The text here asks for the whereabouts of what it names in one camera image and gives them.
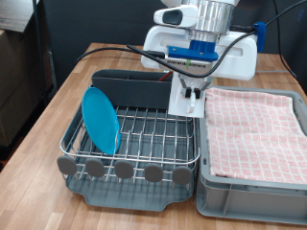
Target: white robot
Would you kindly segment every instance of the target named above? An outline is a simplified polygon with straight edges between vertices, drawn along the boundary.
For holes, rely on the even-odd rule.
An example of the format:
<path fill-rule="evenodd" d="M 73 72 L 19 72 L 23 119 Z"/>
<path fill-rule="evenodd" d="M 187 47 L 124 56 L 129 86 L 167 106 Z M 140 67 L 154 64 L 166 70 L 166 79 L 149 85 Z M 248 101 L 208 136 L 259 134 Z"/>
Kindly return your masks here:
<path fill-rule="evenodd" d="M 225 48 L 243 33 L 230 32 L 234 7 L 240 0 L 161 0 L 169 9 L 156 11 L 144 51 L 164 54 L 165 62 L 185 72 L 203 75 L 211 70 Z M 142 57 L 146 68 L 169 70 Z M 212 77 L 250 80 L 255 74 L 257 35 L 236 43 Z M 209 78 L 191 78 L 174 72 L 169 114 L 204 116 L 204 89 Z"/>

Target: checkered towel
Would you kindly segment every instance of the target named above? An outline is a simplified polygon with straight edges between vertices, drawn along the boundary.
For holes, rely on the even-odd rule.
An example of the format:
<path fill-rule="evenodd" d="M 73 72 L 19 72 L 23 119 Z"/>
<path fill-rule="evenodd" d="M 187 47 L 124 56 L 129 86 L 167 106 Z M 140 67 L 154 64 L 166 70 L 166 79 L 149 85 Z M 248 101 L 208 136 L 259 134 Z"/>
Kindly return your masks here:
<path fill-rule="evenodd" d="M 307 184 L 307 137 L 292 98 L 206 90 L 210 174 Z"/>

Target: plastic container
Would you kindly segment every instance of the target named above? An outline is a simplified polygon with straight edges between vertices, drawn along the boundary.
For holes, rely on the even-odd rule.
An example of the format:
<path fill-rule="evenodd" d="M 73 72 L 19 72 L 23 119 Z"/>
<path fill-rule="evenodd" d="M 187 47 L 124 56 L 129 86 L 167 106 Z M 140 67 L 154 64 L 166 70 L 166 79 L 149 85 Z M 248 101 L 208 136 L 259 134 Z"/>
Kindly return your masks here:
<path fill-rule="evenodd" d="M 219 87 L 291 97 L 295 115 L 307 133 L 307 109 L 293 91 Z M 204 216 L 307 224 L 307 185 L 253 181 L 212 176 L 209 173 L 205 120 L 200 119 L 201 162 L 197 188 L 197 209 Z"/>

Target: black wall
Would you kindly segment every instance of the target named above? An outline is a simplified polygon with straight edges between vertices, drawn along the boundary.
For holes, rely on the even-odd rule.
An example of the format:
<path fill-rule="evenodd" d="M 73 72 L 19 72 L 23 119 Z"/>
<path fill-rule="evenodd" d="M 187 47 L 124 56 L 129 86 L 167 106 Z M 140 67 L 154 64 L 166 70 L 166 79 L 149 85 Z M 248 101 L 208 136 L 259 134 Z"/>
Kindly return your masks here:
<path fill-rule="evenodd" d="M 297 0 L 275 0 L 278 11 L 291 6 Z M 307 3 L 287 12 L 280 17 L 281 49 L 292 70 L 297 75 L 297 80 L 307 92 Z M 268 22 L 275 16 L 272 1 L 255 11 L 235 9 L 233 24 L 251 25 L 256 21 Z M 277 22 L 267 28 L 264 53 L 278 54 Z"/>
<path fill-rule="evenodd" d="M 297 1 L 276 0 L 281 11 Z M 143 45 L 154 25 L 153 15 L 165 6 L 159 0 L 44 0 L 58 85 L 91 42 Z M 281 21 L 282 51 L 307 91 L 307 4 L 288 12 Z M 235 9 L 233 23 L 252 25 L 274 15 L 272 1 L 255 11 Z M 277 29 L 268 27 L 264 53 L 277 54 Z"/>

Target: dish towel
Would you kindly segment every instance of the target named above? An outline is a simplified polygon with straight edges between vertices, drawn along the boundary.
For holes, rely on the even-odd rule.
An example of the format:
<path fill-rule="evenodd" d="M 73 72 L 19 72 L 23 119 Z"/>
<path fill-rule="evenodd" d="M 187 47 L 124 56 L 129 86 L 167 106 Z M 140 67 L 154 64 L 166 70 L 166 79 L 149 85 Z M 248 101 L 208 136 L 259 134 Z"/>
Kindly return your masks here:
<path fill-rule="evenodd" d="M 307 137 L 292 98 L 219 88 L 205 93 L 211 175 L 307 184 Z"/>

